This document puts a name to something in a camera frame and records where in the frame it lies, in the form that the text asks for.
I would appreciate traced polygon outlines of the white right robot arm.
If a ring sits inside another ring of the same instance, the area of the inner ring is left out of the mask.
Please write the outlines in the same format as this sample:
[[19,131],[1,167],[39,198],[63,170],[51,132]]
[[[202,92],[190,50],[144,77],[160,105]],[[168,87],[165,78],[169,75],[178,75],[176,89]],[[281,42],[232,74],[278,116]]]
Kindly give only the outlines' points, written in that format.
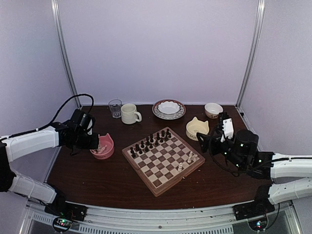
[[196,134],[202,152],[209,152],[213,162],[234,176],[246,174],[255,179],[270,180],[271,184],[257,189],[250,204],[254,215],[269,206],[312,195],[311,155],[284,155],[257,149],[259,137],[249,130],[239,130],[233,139],[222,130],[211,135]]

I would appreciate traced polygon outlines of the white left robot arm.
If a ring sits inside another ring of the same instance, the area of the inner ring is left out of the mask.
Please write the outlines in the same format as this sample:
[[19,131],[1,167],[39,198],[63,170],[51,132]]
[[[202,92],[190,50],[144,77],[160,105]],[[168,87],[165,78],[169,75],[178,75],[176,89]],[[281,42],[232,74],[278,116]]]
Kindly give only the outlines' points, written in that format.
[[64,196],[51,185],[34,180],[14,171],[10,163],[23,156],[66,146],[70,149],[97,149],[99,136],[93,132],[95,118],[76,109],[71,118],[63,123],[52,121],[47,125],[0,139],[0,190],[14,192],[28,198],[51,204],[59,216],[70,212],[70,205],[62,200]]

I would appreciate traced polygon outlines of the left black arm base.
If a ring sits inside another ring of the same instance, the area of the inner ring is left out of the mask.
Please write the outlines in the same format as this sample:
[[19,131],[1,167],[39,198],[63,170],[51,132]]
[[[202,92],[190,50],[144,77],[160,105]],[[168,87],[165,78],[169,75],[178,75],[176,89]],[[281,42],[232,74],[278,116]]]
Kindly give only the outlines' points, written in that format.
[[44,204],[44,206],[46,213],[73,221],[84,221],[87,212],[86,206],[68,202],[65,202],[60,207],[53,204]]

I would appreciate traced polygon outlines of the white chess knight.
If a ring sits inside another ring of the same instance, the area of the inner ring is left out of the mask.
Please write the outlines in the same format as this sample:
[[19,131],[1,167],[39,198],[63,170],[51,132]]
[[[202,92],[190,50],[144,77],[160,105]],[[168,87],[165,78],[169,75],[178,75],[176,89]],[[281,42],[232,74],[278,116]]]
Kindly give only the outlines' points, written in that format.
[[191,163],[191,162],[192,162],[192,158],[193,158],[193,152],[190,152],[190,153],[189,153],[189,156],[188,156],[187,162],[188,162],[188,163]]

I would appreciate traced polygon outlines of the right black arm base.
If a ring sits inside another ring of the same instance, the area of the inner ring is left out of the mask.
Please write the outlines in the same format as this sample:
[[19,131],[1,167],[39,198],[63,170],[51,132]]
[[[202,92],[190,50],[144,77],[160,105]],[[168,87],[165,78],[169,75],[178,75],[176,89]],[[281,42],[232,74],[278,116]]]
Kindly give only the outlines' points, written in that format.
[[233,206],[233,212],[236,220],[249,219],[265,215],[273,211],[275,211],[275,206],[272,205],[267,199],[255,200]]

